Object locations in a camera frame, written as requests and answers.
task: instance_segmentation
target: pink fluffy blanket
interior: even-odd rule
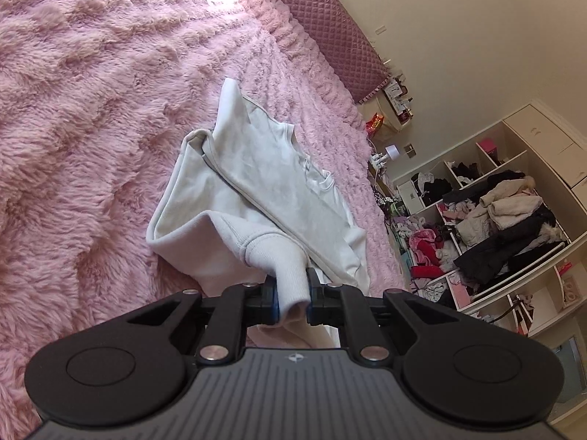
[[[180,143],[228,76],[330,170],[368,232],[372,294],[401,285],[350,94],[279,0],[0,0],[0,437],[39,423],[48,342],[196,282],[148,249]]]

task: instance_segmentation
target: red snack bag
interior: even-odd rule
[[[370,121],[366,124],[367,129],[367,137],[371,138],[374,136],[375,132],[383,125],[383,116],[375,113],[375,115],[371,118]]]

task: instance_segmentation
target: white drawer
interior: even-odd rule
[[[573,143],[567,134],[531,105],[511,115],[505,122],[549,163],[553,155],[560,154]]]
[[[587,152],[576,143],[560,154],[552,155],[547,162],[570,186],[576,185],[587,176]]]
[[[397,191],[400,192],[401,199],[403,200],[404,205],[406,205],[407,210],[410,212],[410,215],[418,213],[424,208],[424,205],[422,205],[422,201],[416,192],[416,187],[414,187],[414,182],[411,180],[398,185]]]
[[[575,185],[573,187],[573,192],[579,201],[583,204],[583,206],[587,208],[587,178],[581,180],[577,185]]]

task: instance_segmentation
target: white hoodie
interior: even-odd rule
[[[322,270],[367,294],[365,239],[331,174],[300,150],[294,126],[270,118],[231,79],[222,86],[214,131],[183,140],[147,229],[153,251],[209,296],[275,276],[280,324],[260,329],[270,338],[249,335],[300,348],[332,345],[323,328],[305,324],[305,269],[317,266],[320,276]]]

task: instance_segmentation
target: pink headboard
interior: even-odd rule
[[[282,0],[316,41],[355,102],[385,86],[389,72],[339,0]]]

